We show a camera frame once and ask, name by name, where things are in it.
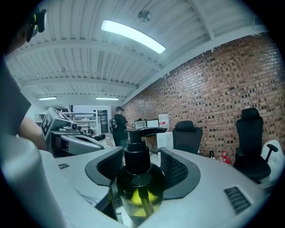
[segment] red object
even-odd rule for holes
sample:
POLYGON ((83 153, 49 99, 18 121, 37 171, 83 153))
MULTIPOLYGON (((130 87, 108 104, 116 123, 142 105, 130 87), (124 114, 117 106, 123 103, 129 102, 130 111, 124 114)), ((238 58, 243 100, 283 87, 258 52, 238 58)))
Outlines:
POLYGON ((227 164, 230 164, 230 158, 228 157, 228 152, 222 151, 222 155, 221 155, 221 157, 220 157, 220 160, 221 160, 222 162, 225 162, 225 163, 227 163, 227 164))

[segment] brick wall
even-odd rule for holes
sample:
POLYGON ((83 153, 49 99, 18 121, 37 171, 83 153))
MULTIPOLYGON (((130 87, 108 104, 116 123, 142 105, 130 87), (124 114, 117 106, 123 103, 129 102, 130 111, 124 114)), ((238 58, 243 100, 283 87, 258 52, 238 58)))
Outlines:
POLYGON ((235 123, 241 110, 256 107, 264 120, 263 142, 276 139, 284 150, 284 70, 267 34, 244 37, 174 69, 130 100, 124 115, 130 122, 168 113, 171 130, 192 120, 203 128, 203 154, 226 150, 233 158, 239 146, 235 123))

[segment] ceiling light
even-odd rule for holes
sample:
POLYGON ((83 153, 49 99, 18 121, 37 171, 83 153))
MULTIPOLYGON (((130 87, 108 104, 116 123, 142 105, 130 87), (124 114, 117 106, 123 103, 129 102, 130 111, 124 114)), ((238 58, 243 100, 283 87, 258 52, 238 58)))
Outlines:
POLYGON ((119 98, 96 98, 96 100, 109 100, 109 101, 117 101, 119 98))
POLYGON ((162 53, 165 50, 165 47, 163 47, 160 43, 156 42, 154 39, 151 39, 147 35, 131 27, 128 27, 126 25, 114 21, 104 20, 101 25, 101 30, 106 32, 116 33, 124 37, 128 37, 134 41, 137 41, 153 49, 158 54, 162 53))
POLYGON ((55 99, 57 99, 57 97, 39 98, 40 101, 55 100, 55 99))

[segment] black bottle cap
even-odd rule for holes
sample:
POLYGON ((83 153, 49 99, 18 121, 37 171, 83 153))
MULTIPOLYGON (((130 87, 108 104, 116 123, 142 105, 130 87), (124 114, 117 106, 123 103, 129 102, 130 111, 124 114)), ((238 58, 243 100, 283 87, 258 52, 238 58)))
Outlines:
POLYGON ((146 142, 142 140, 143 136, 164 133, 166 128, 148 127, 135 130, 126 130, 130 134, 130 140, 125 149, 126 169, 133 174, 146 172, 151 166, 150 150, 146 142))

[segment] ceiling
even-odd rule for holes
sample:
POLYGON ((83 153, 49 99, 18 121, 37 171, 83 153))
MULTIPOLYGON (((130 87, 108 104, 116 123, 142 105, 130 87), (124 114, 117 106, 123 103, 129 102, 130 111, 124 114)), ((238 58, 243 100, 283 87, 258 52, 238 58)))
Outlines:
POLYGON ((57 97, 41 101, 43 105, 121 105, 189 59, 266 31, 237 0, 50 0, 43 8, 45 31, 7 56, 11 73, 31 102, 57 97), (149 22, 137 17, 143 9, 152 14, 149 22), (158 54, 104 32, 104 19, 141 31, 166 50, 158 54))

